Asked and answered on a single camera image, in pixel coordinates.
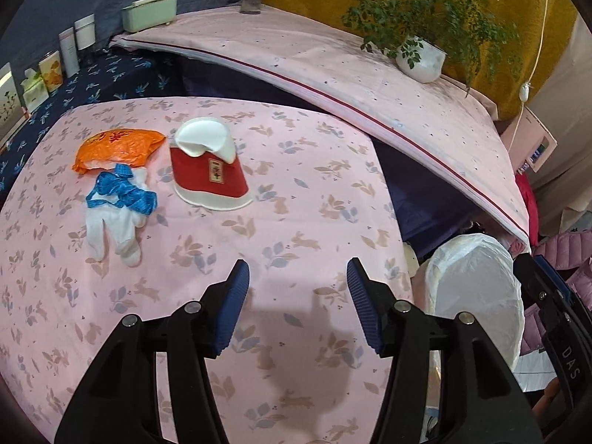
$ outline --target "blue measuring tape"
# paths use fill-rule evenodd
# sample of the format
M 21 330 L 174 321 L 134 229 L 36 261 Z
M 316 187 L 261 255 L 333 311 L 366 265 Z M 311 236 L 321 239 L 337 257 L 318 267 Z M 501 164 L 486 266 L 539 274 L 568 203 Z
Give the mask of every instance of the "blue measuring tape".
M 150 215 L 158 206 L 155 192 L 146 191 L 130 183 L 134 176 L 129 165 L 118 163 L 113 172 L 101 172 L 95 186 L 87 195 L 88 208 L 109 204 L 117 208 L 128 207 L 138 213 Z M 105 199 L 93 199 L 95 194 L 116 195 L 119 200 L 110 202 Z

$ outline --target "white bottle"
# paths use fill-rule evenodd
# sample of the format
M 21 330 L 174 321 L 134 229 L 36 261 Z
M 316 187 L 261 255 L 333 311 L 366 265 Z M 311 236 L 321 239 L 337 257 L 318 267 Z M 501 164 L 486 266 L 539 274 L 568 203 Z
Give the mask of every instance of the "white bottle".
M 95 15 L 90 14 L 74 21 L 78 50 L 84 50 L 95 44 Z
M 74 28 L 68 28 L 59 34 L 61 58 L 64 62 L 66 76 L 70 78 L 80 71 L 78 64 L 78 55 L 76 54 L 76 40 L 74 38 Z

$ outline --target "red fabric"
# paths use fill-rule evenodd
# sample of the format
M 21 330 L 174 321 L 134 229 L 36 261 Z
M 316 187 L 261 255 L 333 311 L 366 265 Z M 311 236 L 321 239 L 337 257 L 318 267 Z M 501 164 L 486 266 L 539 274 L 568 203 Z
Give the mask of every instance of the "red fabric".
M 531 184 L 529 184 L 524 173 L 516 175 L 516 185 L 528 211 L 528 238 L 531 246 L 536 246 L 539 244 L 539 209 L 537 200 L 535 200 L 535 193 L 532 191 Z
M 221 169 L 222 182 L 212 181 L 211 162 Z M 228 164 L 210 152 L 201 157 L 189 157 L 180 148 L 171 147 L 171 163 L 177 185 L 186 190 L 235 198 L 242 197 L 249 190 L 238 157 Z

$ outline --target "tissue box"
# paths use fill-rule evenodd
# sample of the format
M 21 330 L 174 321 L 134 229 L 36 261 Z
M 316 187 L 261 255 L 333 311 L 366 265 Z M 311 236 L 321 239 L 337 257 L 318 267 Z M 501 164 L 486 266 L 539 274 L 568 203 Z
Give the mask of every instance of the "tissue box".
M 138 0 L 121 11 L 123 28 L 129 33 L 170 23 L 176 15 L 177 0 Z
M 27 89 L 23 91 L 23 100 L 25 100 L 27 111 L 30 114 L 37 110 L 39 105 L 45 102 L 48 98 L 49 94 L 47 93 L 47 87 L 45 87 L 45 82 L 40 75 L 37 75 L 34 82 L 29 84 Z

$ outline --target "pink bedsheet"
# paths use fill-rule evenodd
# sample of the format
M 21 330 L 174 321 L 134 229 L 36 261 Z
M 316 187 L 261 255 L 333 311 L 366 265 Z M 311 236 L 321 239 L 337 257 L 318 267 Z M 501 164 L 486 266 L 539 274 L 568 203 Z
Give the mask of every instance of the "pink bedsheet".
M 90 259 L 84 197 L 96 174 L 70 170 L 82 141 L 109 128 L 170 136 L 206 116 L 230 124 L 255 201 L 234 212 L 184 203 L 165 143 L 146 165 L 159 206 L 138 231 L 141 264 L 126 267 L 112 246 L 103 262 Z M 230 347 L 207 362 L 230 442 L 368 442 L 390 361 L 365 343 L 347 261 L 360 257 L 372 279 L 400 298 L 412 294 L 389 191 L 360 130 L 316 112 L 236 100 L 76 108 L 33 152 L 2 222 L 0 372 L 50 441 L 88 363 L 126 313 L 168 315 L 244 258 L 246 304 Z M 165 362 L 159 357 L 159 409 L 165 437 L 175 440 Z
M 264 7 L 179 15 L 169 26 L 115 38 L 242 71 L 317 105 L 415 158 L 528 245 L 528 213 L 486 109 L 444 79 L 420 84 L 361 39 Z

